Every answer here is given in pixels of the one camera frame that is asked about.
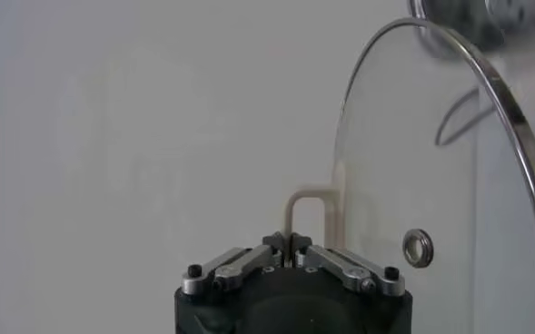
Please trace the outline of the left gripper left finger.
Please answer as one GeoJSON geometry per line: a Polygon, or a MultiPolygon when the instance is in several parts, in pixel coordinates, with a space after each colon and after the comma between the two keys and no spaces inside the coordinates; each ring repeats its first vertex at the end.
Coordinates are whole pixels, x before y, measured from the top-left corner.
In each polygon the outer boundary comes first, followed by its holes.
{"type": "Polygon", "coordinates": [[[231,248],[204,264],[189,265],[180,290],[189,296],[201,296],[215,283],[222,291],[238,290],[257,270],[283,266],[288,249],[288,239],[280,232],[263,237],[254,248],[231,248]]]}

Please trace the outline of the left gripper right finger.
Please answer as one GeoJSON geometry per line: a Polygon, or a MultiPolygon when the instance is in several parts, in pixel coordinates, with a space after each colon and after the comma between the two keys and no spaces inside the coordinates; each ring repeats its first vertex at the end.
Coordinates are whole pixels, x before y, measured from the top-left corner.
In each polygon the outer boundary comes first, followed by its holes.
{"type": "Polygon", "coordinates": [[[293,232],[289,240],[289,261],[308,272],[324,270],[352,292],[389,298],[405,294],[405,279],[395,267],[382,267],[346,249],[327,249],[312,239],[293,232]]]}

